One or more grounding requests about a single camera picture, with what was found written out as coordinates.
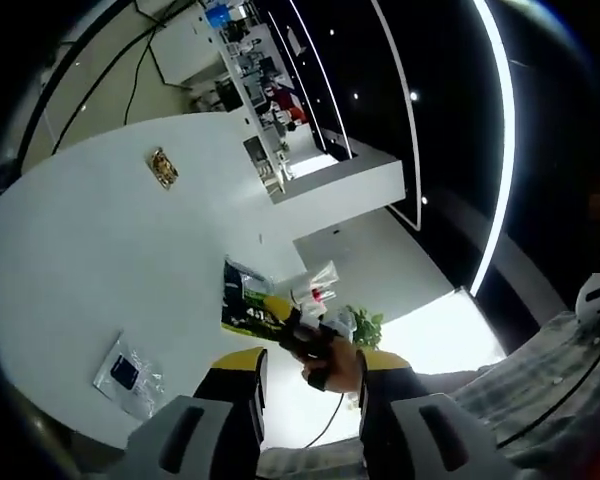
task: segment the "green plant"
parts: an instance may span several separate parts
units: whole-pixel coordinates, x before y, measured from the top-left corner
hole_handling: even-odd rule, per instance
[[[372,315],[369,318],[369,312],[365,308],[354,308],[347,305],[349,311],[356,319],[356,331],[353,332],[353,343],[359,347],[378,347],[380,339],[382,339],[382,319],[381,313]]]

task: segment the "led light strip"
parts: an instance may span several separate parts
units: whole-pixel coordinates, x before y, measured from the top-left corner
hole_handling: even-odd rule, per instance
[[[278,32],[280,41],[282,42],[282,45],[284,46],[284,49],[287,52],[287,56],[289,57],[289,61],[291,62],[291,66],[293,67],[293,71],[296,73],[296,78],[298,79],[298,83],[300,83],[300,88],[302,88],[302,93],[304,94],[304,98],[307,100],[307,105],[309,106],[309,110],[311,111],[311,116],[313,117],[313,123],[316,124],[316,130],[318,132],[318,137],[320,138],[320,143],[322,144],[322,150],[326,150],[327,147],[324,144],[324,138],[322,138],[322,132],[320,131],[320,126],[318,125],[318,118],[313,113],[313,107],[311,107],[311,101],[309,100],[309,95],[307,95],[307,91],[305,90],[304,85],[302,84],[302,79],[300,78],[300,74],[298,73],[298,69],[296,68],[295,62],[293,61],[291,52],[289,51],[289,48],[287,47],[287,42],[284,41],[282,32],[280,32],[280,29],[278,28],[278,24],[276,23],[275,18],[273,18],[273,15],[271,15],[271,12],[269,12],[269,17],[271,18],[271,22],[273,23],[273,26],[275,27],[276,32]]]
[[[327,89],[329,90],[329,95],[331,95],[331,101],[333,102],[333,108],[336,112],[336,118],[338,119],[338,124],[340,125],[340,129],[342,130],[342,136],[344,137],[344,143],[345,143],[345,146],[347,147],[347,153],[349,155],[349,158],[351,159],[351,158],[353,158],[353,154],[351,153],[351,146],[349,145],[349,138],[347,137],[347,132],[344,129],[344,124],[342,123],[342,117],[340,116],[340,110],[338,109],[338,104],[336,103],[336,97],[333,95],[333,90],[331,89],[331,84],[329,83],[329,79],[327,78],[327,72],[325,72],[325,70],[324,70],[324,66],[322,65],[322,61],[320,60],[320,57],[318,56],[318,51],[316,50],[316,46],[313,44],[313,40],[311,40],[311,36],[309,35],[307,26],[302,21],[300,12],[298,12],[298,9],[296,8],[295,3],[293,3],[293,0],[289,0],[289,3],[291,3],[291,7],[293,7],[293,10],[296,12],[298,20],[300,21],[300,25],[302,25],[302,29],[304,30],[304,34],[307,36],[307,39],[309,40],[309,44],[311,45],[313,54],[316,56],[316,60],[318,60],[318,65],[320,66],[320,70],[322,71],[322,76],[324,77],[324,81],[327,84]]]
[[[378,4],[378,0],[371,0],[373,4],[373,8],[376,11],[376,15],[380,19],[380,23],[382,24],[382,29],[384,30],[384,34],[387,37],[387,41],[389,42],[389,48],[391,48],[391,54],[393,55],[393,61],[396,64],[396,68],[398,69],[398,76],[400,77],[400,83],[402,84],[402,91],[404,93],[404,102],[407,105],[407,115],[409,117],[409,126],[411,127],[411,143],[413,144],[413,170],[416,176],[416,222],[413,223],[409,220],[406,215],[397,210],[393,205],[389,205],[389,207],[402,218],[405,222],[411,225],[416,231],[420,231],[421,228],[421,218],[422,218],[422,187],[420,184],[420,149],[418,148],[418,136],[416,135],[416,119],[413,114],[413,105],[411,103],[411,95],[409,93],[409,86],[407,85],[407,77],[404,73],[404,68],[402,67],[402,61],[400,60],[400,54],[398,53],[398,47],[396,46],[396,42],[393,39],[393,35],[391,34],[391,29],[389,28],[389,24],[387,23],[384,14],[382,13],[382,9]]]
[[[498,69],[498,77],[500,78],[500,90],[502,91],[502,111],[504,116],[504,148],[502,154],[502,175],[500,178],[500,191],[498,192],[498,201],[496,203],[496,212],[493,216],[493,223],[491,224],[491,232],[489,232],[489,239],[480,261],[480,266],[476,272],[476,276],[473,279],[471,285],[471,295],[475,296],[480,289],[480,285],[484,280],[484,276],[487,273],[487,268],[493,258],[493,252],[496,249],[500,232],[502,231],[502,224],[504,222],[504,215],[507,210],[507,203],[509,201],[509,193],[511,191],[511,179],[513,177],[513,163],[515,154],[515,120],[516,113],[513,101],[513,84],[511,83],[511,73],[509,72],[509,62],[507,60],[507,54],[504,51],[504,45],[502,38],[500,38],[500,32],[496,25],[493,15],[489,11],[489,7],[484,0],[473,0],[478,14],[482,19],[482,23],[489,36],[491,42],[491,48],[493,49],[493,56],[496,60],[496,67]]]

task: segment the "gloved hand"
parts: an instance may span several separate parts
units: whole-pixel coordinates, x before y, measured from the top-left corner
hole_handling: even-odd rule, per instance
[[[338,336],[334,337],[331,348],[333,353],[328,362],[326,360],[303,359],[294,355],[304,364],[302,376],[307,380],[311,371],[328,365],[330,375],[325,385],[326,390],[336,393],[359,392],[362,384],[362,365],[357,357],[358,348],[348,340]]]

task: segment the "floor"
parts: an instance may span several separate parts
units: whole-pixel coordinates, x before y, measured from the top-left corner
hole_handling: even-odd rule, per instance
[[[41,118],[36,128],[22,167],[23,173],[49,158],[55,140],[67,119],[102,70],[120,49],[150,26],[151,21],[138,14],[131,4],[82,51],[60,82],[47,106],[46,115]],[[61,148],[123,126],[135,69],[146,42],[147,40],[143,39],[134,45],[109,72],[76,117]],[[60,48],[54,67],[67,49],[66,46]],[[38,76],[22,100],[5,139],[2,150],[5,161],[13,158],[18,150],[26,122],[42,90],[41,83],[45,77],[49,77],[48,72]],[[187,104],[187,92],[178,87],[164,85],[152,55],[147,53],[140,68],[129,123],[186,113]]]

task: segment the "blue object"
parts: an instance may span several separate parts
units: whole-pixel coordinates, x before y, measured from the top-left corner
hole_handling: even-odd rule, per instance
[[[231,20],[229,16],[229,8],[226,5],[218,5],[210,8],[206,12],[207,20],[213,28],[222,28]]]

